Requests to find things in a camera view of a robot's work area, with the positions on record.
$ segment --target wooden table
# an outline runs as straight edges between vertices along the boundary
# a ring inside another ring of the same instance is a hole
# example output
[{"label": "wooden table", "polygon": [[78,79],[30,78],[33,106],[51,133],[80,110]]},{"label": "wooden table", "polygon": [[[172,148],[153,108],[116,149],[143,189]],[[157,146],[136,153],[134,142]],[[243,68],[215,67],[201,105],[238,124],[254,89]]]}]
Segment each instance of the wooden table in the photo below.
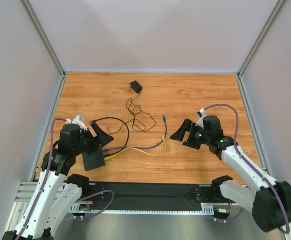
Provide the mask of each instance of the wooden table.
[{"label": "wooden table", "polygon": [[[87,126],[90,121],[105,117],[116,117],[127,122],[133,116],[126,109],[126,102],[137,96],[130,88],[130,83],[136,80],[143,86],[143,91],[135,103],[153,116],[156,126],[148,132],[136,132],[132,130],[130,123],[128,145],[150,147],[161,141],[161,134],[165,132],[162,116],[165,115],[168,125],[167,152],[163,156],[152,157],[127,150],[108,160],[105,167],[88,172],[84,169],[82,156],[79,156],[69,176],[76,173],[89,177],[90,181],[107,182],[210,184],[218,177],[229,175],[244,184],[237,173],[213,155],[207,146],[195,150],[170,139],[184,119],[196,122],[197,111],[218,103],[230,104],[237,109],[240,121],[238,142],[260,166],[235,75],[73,72],[67,76],[55,117],[73,119],[82,114]],[[224,134],[234,136],[236,117],[231,109],[217,107],[207,114],[217,115]],[[153,124],[146,115],[139,115],[138,118],[148,127]],[[59,139],[63,125],[60,121],[55,124],[55,141]],[[122,123],[104,120],[99,121],[98,125],[106,133],[113,133],[119,130]],[[123,146],[127,139],[127,129],[123,127],[113,136],[115,140],[105,148]],[[50,139],[45,153],[49,151],[49,146]],[[161,145],[148,152],[158,154],[163,148]]]}]

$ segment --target thin black wire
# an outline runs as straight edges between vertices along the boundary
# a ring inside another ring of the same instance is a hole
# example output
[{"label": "thin black wire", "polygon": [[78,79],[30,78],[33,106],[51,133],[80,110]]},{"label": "thin black wire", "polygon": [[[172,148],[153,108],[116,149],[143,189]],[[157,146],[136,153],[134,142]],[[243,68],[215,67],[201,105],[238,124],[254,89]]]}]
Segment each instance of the thin black wire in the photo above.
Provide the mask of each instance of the thin black wire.
[{"label": "thin black wire", "polygon": [[[135,104],[134,104],[134,100],[137,99],[139,96],[140,96],[140,93],[139,93],[138,96],[136,96],[135,98],[133,98],[133,99],[130,98],[130,99],[126,102],[125,107],[126,107],[126,109],[128,109],[129,113],[130,113],[131,115],[133,115],[133,119],[131,119],[130,121],[125,122],[125,124],[128,124],[128,123],[133,122],[133,123],[132,123],[132,129],[133,129],[134,131],[136,131],[136,132],[144,132],[144,133],[146,133],[146,132],[150,131],[151,129],[153,129],[153,128],[157,125],[157,122],[156,122],[156,120],[151,116],[150,113],[147,113],[147,112],[145,112],[145,111],[142,111],[142,108],[141,108],[140,105],[135,105]],[[153,120],[153,122],[154,122],[154,125],[153,125],[152,127],[150,127],[150,128],[147,129],[146,125],[144,125],[140,120],[137,119],[137,115],[138,115],[138,114],[141,114],[141,113],[150,116],[150,118],[151,118],[151,119]],[[142,125],[142,128],[143,128],[143,129],[141,129],[138,125],[136,125],[136,122],[138,122],[140,125]],[[123,126],[124,126],[124,124],[121,125],[121,127],[120,127],[120,129],[119,129],[118,131],[116,131],[116,132],[112,132],[112,133],[110,133],[110,135],[112,135],[112,134],[117,134],[118,132],[120,132]]]},{"label": "thin black wire", "polygon": [[123,149],[125,149],[125,147],[128,145],[129,138],[130,138],[130,129],[129,129],[129,126],[125,123],[125,121],[123,121],[123,120],[121,120],[121,119],[119,119],[119,118],[116,118],[116,117],[104,117],[104,118],[97,119],[97,120],[95,120],[94,122],[98,122],[98,121],[106,120],[106,119],[114,119],[114,120],[118,120],[118,121],[122,122],[123,125],[125,125],[125,126],[126,126],[126,129],[127,129],[127,138],[126,138],[126,142],[125,142],[124,147],[123,147],[121,150],[117,151],[117,152],[114,152],[114,153],[110,153],[110,154],[105,155],[105,157],[110,157],[110,156],[112,156],[112,155],[115,155],[115,154],[118,154],[118,153],[122,152]]}]

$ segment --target blue cable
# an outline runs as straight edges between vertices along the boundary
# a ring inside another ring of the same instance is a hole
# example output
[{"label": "blue cable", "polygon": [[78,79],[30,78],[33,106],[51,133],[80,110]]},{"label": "blue cable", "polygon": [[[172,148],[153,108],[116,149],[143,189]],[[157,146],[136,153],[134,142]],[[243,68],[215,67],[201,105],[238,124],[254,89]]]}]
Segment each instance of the blue cable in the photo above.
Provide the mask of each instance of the blue cable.
[{"label": "blue cable", "polygon": [[[165,138],[167,138],[167,135],[168,135],[168,126],[167,126],[167,120],[166,120],[166,117],[163,115],[162,116],[163,118],[163,121],[164,121],[164,125],[165,125]],[[126,149],[126,148],[135,148],[135,149],[154,149],[158,146],[160,146],[164,141],[161,140],[161,142],[159,142],[158,144],[154,145],[154,146],[150,146],[150,147],[139,147],[139,146],[119,146],[119,147],[114,147],[114,148],[109,148],[109,149],[104,149],[103,152],[104,153],[107,153],[111,150],[117,150],[117,149]]]}]

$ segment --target power adapter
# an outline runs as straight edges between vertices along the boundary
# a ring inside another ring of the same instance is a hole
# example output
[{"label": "power adapter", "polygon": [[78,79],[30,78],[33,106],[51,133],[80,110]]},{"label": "power adapter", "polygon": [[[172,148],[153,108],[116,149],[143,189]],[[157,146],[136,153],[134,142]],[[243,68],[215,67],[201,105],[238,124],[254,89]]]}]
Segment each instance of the power adapter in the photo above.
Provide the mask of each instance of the power adapter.
[{"label": "power adapter", "polygon": [[137,94],[142,92],[142,86],[137,81],[133,81],[130,83],[130,88],[132,88]]}]

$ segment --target wood surface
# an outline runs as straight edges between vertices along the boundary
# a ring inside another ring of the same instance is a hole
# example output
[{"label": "wood surface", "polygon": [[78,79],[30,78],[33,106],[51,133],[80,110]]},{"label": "wood surface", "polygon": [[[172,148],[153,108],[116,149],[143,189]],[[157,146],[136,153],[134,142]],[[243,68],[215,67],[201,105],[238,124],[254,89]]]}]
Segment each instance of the wood surface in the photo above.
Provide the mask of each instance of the wood surface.
[{"label": "wood surface", "polygon": [[[133,116],[126,109],[126,102],[137,96],[130,88],[130,83],[136,80],[143,86],[143,91],[135,103],[154,117],[156,126],[149,132],[136,132],[132,130],[132,123],[129,123],[128,145],[150,147],[158,143],[161,134],[165,132],[162,119],[165,115],[168,126],[166,153],[160,157],[152,157],[127,150],[108,160],[105,167],[88,172],[85,171],[83,159],[79,156],[69,176],[75,173],[89,177],[90,181],[106,182],[210,184],[218,177],[229,175],[244,184],[238,174],[213,155],[207,146],[195,150],[170,139],[185,119],[196,122],[197,112],[201,108],[218,103],[230,104],[237,109],[240,121],[238,143],[260,166],[235,75],[73,72],[67,76],[55,117],[73,119],[82,114],[85,116],[86,126],[89,126],[92,120],[105,117],[116,117],[127,122]],[[224,134],[234,136],[236,117],[231,109],[216,107],[207,114],[218,116]],[[148,127],[153,124],[147,115],[138,115],[138,119]],[[63,125],[61,121],[55,124],[54,141],[59,139]],[[98,125],[109,134],[119,130],[122,123],[104,120],[99,121]],[[105,148],[123,146],[127,139],[127,129],[123,127],[113,136],[115,140]],[[49,152],[49,148],[50,137],[44,152]],[[163,149],[164,146],[161,145],[148,152],[159,154]]]}]

